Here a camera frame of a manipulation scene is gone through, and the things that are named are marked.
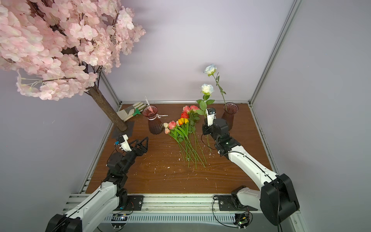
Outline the white rose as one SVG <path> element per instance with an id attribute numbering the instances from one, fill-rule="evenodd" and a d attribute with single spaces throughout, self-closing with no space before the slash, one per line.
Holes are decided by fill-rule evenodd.
<path id="1" fill-rule="evenodd" d="M 220 94 L 222 96 L 223 102 L 224 102 L 224 109 L 227 109 L 226 107 L 227 102 L 225 99 L 226 92 L 223 90 L 223 88 L 220 85 L 220 75 L 219 75 L 219 72 L 217 72 L 217 67 L 214 64 L 211 64 L 205 68 L 204 73 L 207 74 L 208 76 L 212 76 L 213 79 L 215 80 L 215 84 L 218 87 Z"/>
<path id="2" fill-rule="evenodd" d="M 207 114 L 206 114 L 206 109 L 210 108 L 210 105 L 214 103 L 214 100 L 210 99 L 211 94 L 214 92 L 214 87 L 209 84 L 203 84 L 201 86 L 201 93 L 203 94 L 202 99 L 197 100 L 197 103 L 199 105 L 199 110 L 198 114 L 203 115 L 205 120 L 204 123 L 207 122 Z M 208 135 L 205 135 L 207 137 L 207 146 L 209 147 L 210 150 L 210 143 L 208 139 Z"/>

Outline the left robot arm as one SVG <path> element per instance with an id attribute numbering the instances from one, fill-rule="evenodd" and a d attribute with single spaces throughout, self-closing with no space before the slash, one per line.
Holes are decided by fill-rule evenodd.
<path id="1" fill-rule="evenodd" d="M 99 187 L 85 200 L 65 214 L 54 215 L 46 226 L 47 232 L 92 232 L 114 210 L 132 213 L 140 210 L 143 200 L 131 200 L 125 189 L 128 171 L 137 157 L 148 152 L 149 138 L 128 142 L 127 135 L 118 138 L 116 148 L 107 160 L 108 173 Z"/>

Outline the orange yellow tulip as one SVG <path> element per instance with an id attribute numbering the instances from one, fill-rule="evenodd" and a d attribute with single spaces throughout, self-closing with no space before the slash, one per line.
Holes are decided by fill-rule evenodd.
<path id="1" fill-rule="evenodd" d="M 197 169 L 199 164 L 206 167 L 206 157 L 199 143 L 194 121 L 180 118 L 177 123 L 175 130 L 183 159 L 188 163 L 188 167 L 190 167 L 191 163 L 194 164 L 195 169 Z"/>

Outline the dark pink glass vase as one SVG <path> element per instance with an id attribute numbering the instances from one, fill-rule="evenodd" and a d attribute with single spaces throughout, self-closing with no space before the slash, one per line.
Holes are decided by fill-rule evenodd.
<path id="1" fill-rule="evenodd" d="M 239 107 L 237 104 L 233 102 L 227 102 L 224 105 L 224 113 L 222 115 L 222 119 L 224 119 L 227 123 L 229 131 L 233 128 L 234 116 L 239 111 Z"/>

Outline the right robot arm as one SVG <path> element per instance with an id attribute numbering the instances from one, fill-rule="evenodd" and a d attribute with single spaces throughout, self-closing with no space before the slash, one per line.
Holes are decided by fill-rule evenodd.
<path id="1" fill-rule="evenodd" d="M 291 179 L 271 171 L 230 136 L 224 119 L 206 119 L 203 134 L 211 135 L 218 153 L 243 170 L 260 190 L 260 208 L 266 219 L 274 226 L 300 209 L 300 204 Z"/>

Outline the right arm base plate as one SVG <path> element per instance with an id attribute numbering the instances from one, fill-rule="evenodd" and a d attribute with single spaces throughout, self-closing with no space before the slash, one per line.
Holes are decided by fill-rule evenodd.
<path id="1" fill-rule="evenodd" d="M 237 202 L 236 198 L 231 195 L 215 195 L 220 211 L 258 211 L 252 206 L 244 206 Z"/>

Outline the dark pink vase with ribbon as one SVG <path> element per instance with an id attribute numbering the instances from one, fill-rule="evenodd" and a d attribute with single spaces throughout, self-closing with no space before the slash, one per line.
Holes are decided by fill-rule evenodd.
<path id="1" fill-rule="evenodd" d="M 160 134 L 163 131 L 163 124 L 160 121 L 158 108 L 156 106 L 147 106 L 142 114 L 148 119 L 149 131 L 152 134 Z"/>

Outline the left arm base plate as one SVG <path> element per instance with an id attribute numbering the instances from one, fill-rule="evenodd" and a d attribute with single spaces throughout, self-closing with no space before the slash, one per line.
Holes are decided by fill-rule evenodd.
<path id="1" fill-rule="evenodd" d="M 116 211 L 141 211 L 143 203 L 143 195 L 129 195 L 128 202 L 123 206 L 119 206 Z"/>

